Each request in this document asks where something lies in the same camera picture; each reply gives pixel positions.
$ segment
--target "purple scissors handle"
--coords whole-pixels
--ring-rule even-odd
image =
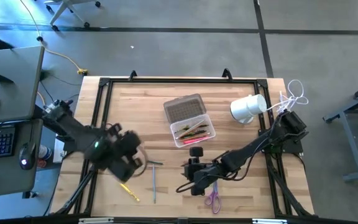
[[[218,194],[218,183],[214,182],[213,191],[211,194],[205,199],[205,205],[211,205],[212,213],[217,214],[221,209],[221,198]]]

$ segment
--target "computer mouse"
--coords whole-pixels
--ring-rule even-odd
[[[24,143],[20,148],[19,153],[19,164],[20,167],[24,170],[29,170],[33,168],[35,162],[35,144],[34,143]]]

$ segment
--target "wood grain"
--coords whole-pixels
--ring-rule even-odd
[[[85,77],[75,112],[75,118],[90,124],[99,77]],[[280,78],[268,79],[272,104],[278,103],[279,92],[285,94]],[[202,161],[208,162],[226,150],[238,149],[257,137],[257,118],[248,125],[233,120],[229,105],[232,101],[254,94],[250,84],[207,83],[115,83],[108,122],[121,123],[124,130],[134,130],[142,139],[151,160],[163,162],[156,166],[157,203],[153,204],[151,168],[126,184],[139,198],[136,202],[120,186],[108,170],[99,172],[92,216],[110,217],[219,217],[249,218],[273,217],[272,199],[264,155],[257,154],[247,177],[240,182],[218,181],[222,209],[217,215],[204,205],[202,196],[190,192],[177,194],[175,189],[186,182],[180,167],[189,158],[188,148],[176,148],[165,116],[163,103],[175,98],[199,93],[216,131],[216,137],[194,146],[204,147]],[[99,111],[98,125],[104,108]],[[80,179],[83,156],[72,154],[62,164],[51,211],[57,211],[73,193]],[[284,155],[283,163],[288,186],[295,197],[313,213],[308,184],[301,162],[293,155]],[[278,191],[283,210],[282,194]]]

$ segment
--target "gray desk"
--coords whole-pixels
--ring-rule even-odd
[[[32,117],[44,50],[43,47],[0,50],[0,75],[15,83],[0,83],[0,122]]]
[[[37,165],[30,170],[22,170],[19,165],[19,153],[24,143],[35,142],[38,157],[42,125],[41,119],[25,121],[16,125],[14,156],[0,158],[0,195],[25,192],[33,188]]]

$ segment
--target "gray concrete floor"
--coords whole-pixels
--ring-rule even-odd
[[[51,15],[41,1],[25,2],[37,22],[48,24]],[[257,28],[252,0],[101,3],[101,9],[93,3],[76,7],[86,12],[92,26]],[[260,6],[266,29],[358,30],[358,0],[260,0]],[[20,3],[0,0],[0,24],[32,21]],[[57,25],[82,26],[68,11]],[[51,50],[69,55],[89,75],[129,75],[136,70],[138,75],[218,77],[227,67],[235,77],[267,76],[258,34],[43,31],[42,35]],[[16,47],[37,45],[36,36],[34,31],[0,30],[0,38]],[[301,80],[310,101],[307,106],[295,106],[295,111],[310,131],[302,143],[316,214],[358,221],[358,181],[342,180],[343,174],[356,171],[350,147],[340,123],[328,125],[321,119],[358,90],[358,35],[267,35],[267,44],[274,77],[286,83]],[[76,68],[64,58],[46,53],[43,66],[58,78],[81,83]],[[66,99],[80,90],[53,77],[44,83],[54,98]],[[45,90],[40,92],[51,101]],[[6,208],[0,209],[0,218],[43,215],[57,173],[37,173],[35,188],[44,198],[0,196],[0,208]]]

